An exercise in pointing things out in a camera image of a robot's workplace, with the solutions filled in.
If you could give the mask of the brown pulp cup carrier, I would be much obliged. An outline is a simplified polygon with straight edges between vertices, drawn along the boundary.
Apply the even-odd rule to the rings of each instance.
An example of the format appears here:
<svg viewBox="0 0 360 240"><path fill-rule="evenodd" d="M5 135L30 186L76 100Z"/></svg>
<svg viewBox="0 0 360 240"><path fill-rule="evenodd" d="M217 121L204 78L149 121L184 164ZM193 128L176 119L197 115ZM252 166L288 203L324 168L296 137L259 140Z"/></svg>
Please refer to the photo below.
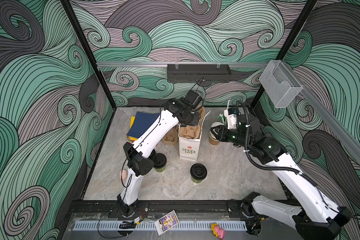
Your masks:
<svg viewBox="0 0 360 240"><path fill-rule="evenodd" d="M199 139L202 133L202 124L204 121L204 117L206 115L205 108L202 107L198 113L199 121L197 126L186 126L186 127L180 127L179 129L179 136L186 138L186 139Z"/></svg>

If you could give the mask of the white paper takeout bag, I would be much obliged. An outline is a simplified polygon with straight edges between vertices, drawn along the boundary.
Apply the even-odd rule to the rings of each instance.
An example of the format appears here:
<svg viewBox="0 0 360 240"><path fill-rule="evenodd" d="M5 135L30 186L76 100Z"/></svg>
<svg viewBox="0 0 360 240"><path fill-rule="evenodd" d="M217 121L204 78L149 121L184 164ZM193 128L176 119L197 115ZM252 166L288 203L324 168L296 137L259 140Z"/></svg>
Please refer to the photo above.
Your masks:
<svg viewBox="0 0 360 240"><path fill-rule="evenodd" d="M179 128L179 155L180 159L189 160L196 162L200 153L200 143L202 138L202 132L203 132L203 124L207 116L210 114L210 112L207 112L205 116L200 119L199 124L197 127L199 129L196 129L196 138L189 139L188 137L185 137L182 135L182 133L188 133L192 127L180 127Z"/></svg>

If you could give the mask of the black plastic cup lid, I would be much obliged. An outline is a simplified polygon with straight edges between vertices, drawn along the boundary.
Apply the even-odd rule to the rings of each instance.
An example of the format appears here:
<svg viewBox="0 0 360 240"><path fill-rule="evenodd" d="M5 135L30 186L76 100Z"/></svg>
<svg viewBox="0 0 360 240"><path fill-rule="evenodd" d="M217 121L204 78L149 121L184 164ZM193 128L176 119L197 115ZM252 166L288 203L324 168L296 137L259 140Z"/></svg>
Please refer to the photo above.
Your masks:
<svg viewBox="0 0 360 240"><path fill-rule="evenodd" d="M156 153L152 157L152 161L154 162L154 168L155 169L162 169L167 164L167 157L162 153Z"/></svg>

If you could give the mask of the green paper coffee cup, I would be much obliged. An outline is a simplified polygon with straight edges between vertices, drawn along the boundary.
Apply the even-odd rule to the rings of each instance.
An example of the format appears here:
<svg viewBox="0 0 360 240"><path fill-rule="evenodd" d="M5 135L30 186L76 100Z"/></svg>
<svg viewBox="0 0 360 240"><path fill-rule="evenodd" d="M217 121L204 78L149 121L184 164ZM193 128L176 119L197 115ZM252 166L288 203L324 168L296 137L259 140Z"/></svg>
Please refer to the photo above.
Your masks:
<svg viewBox="0 0 360 240"><path fill-rule="evenodd" d="M162 173L162 172L164 172L166 170L166 166L154 167L154 169L156 170L156 172Z"/></svg>

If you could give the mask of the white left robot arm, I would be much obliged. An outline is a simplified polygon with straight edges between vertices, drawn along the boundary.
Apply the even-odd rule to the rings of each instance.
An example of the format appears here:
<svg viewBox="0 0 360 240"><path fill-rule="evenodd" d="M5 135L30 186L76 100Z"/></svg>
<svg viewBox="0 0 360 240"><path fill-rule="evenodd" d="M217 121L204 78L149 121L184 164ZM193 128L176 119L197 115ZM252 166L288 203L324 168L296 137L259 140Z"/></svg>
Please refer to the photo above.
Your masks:
<svg viewBox="0 0 360 240"><path fill-rule="evenodd" d="M200 109L195 102L170 99L161 110L153 124L133 143L125 143L127 175L121 177L123 191L118 195L118 211L125 217L135 211L138 193L147 175L154 167L149 156L162 138L176 125L196 126L199 122Z"/></svg>

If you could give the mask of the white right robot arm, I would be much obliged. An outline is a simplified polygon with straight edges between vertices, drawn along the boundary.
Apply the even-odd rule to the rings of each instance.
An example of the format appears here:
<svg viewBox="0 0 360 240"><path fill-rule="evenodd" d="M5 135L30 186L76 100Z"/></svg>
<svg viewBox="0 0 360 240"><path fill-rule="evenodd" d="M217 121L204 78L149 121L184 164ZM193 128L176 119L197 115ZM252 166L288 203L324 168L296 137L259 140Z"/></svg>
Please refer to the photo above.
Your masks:
<svg viewBox="0 0 360 240"><path fill-rule="evenodd" d="M347 207L326 197L296 165L287 149L253 123L241 124L239 129L212 127L211 134L219 142L243 147L248 160L255 167L276 174L299 203L293 206L250 193L243 199L244 213L250 221L248 233L261 229L261 217L270 217L296 230L304 240L334 240L351 220L353 215Z"/></svg>

